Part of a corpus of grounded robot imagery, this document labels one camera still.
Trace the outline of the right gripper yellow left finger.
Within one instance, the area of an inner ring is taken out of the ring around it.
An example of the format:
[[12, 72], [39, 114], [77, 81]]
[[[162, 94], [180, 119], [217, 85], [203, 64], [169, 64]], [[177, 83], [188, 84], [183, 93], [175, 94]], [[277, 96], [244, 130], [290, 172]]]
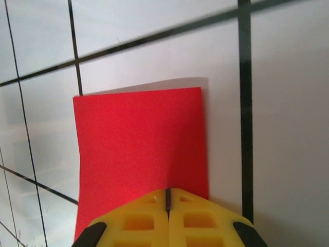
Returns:
[[73, 247], [169, 247], [169, 190], [155, 190], [96, 218]]

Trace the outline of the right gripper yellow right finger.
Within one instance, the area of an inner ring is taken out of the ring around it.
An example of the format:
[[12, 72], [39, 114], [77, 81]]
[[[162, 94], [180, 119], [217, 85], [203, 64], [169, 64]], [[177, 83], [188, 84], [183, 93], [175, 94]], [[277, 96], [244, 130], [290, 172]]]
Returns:
[[245, 217], [179, 188], [171, 188], [169, 247], [267, 247]]

